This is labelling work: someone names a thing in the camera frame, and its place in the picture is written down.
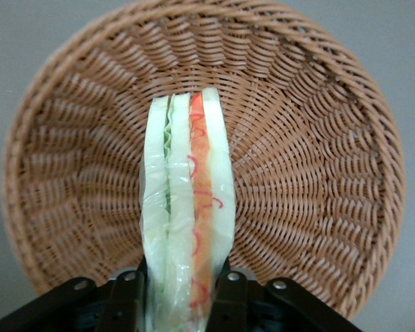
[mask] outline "wicker basket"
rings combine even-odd
[[[36,289],[106,282],[142,257],[138,164],[151,99],[215,86],[237,194],[232,265],[291,277],[345,317],[382,278],[403,213],[396,125],[358,60],[280,4],[142,1],[92,22],[31,84],[3,206]]]

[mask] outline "metal screw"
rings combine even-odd
[[[232,282],[237,281],[238,279],[240,279],[240,276],[238,273],[232,272],[228,274],[228,279]]]
[[[136,278],[135,272],[130,272],[124,276],[124,280],[126,280],[127,282],[130,282],[131,280],[134,280],[135,278]]]
[[[75,291],[79,291],[81,289],[84,289],[88,286],[88,281],[87,280],[82,280],[81,282],[79,282],[78,284],[76,284],[74,286],[74,290]]]
[[[273,283],[273,286],[274,286],[276,289],[286,289],[286,288],[287,288],[286,283],[285,283],[285,282],[283,282],[283,281],[281,281],[281,280],[277,280],[277,281],[275,281],[275,282]]]

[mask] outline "gray wall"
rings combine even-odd
[[[15,109],[36,70],[74,32],[122,0],[0,0],[0,162]],[[285,0],[352,50],[391,106],[407,169],[407,208],[387,274],[354,322],[415,332],[415,1]],[[0,317],[36,295],[17,265],[0,211]]]

